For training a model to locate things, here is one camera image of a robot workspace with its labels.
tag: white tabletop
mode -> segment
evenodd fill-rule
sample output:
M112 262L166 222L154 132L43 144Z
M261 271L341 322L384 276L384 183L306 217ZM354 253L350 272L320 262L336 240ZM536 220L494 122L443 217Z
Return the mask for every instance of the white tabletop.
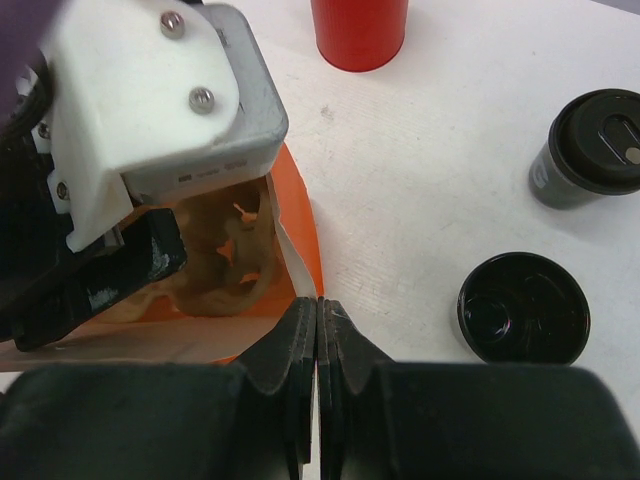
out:
M558 212L526 184L568 101L640 91L640 16L586 0L411 0L398 57L352 74L317 53L308 1L230 3L288 110L327 294L358 328L395 359L477 361L451 322L467 274L502 252L548 256L590 302L577 365L640 437L640 194Z

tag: purple object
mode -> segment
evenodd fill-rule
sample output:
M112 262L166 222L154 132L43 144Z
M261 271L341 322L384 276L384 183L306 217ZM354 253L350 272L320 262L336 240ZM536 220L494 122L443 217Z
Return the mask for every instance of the purple object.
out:
M0 0L0 114L13 110L16 78L60 4L61 0Z

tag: gray tumbler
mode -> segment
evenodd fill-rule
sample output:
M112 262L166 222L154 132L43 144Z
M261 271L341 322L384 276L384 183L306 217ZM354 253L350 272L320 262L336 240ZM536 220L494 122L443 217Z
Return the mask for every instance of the gray tumbler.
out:
M529 186L558 209L640 190L640 95L598 90L569 103L531 166Z

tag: gray floor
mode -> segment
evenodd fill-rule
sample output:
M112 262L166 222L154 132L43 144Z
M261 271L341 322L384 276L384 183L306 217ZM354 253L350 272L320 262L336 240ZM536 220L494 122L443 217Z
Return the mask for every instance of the gray floor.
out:
M604 3L605 5L611 5L612 7L626 10L627 12L633 12L640 15L640 0L593 0L594 2Z

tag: travel mug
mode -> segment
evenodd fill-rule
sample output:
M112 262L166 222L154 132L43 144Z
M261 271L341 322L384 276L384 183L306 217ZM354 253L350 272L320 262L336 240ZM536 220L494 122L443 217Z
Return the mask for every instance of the travel mug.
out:
M457 313L465 340L485 362L572 363L591 326L587 299L573 277L524 252L498 255L473 270Z
M404 42L409 0L311 0L316 43L331 65L374 70Z
M598 90L569 103L531 166L529 186L558 209L640 190L640 95Z

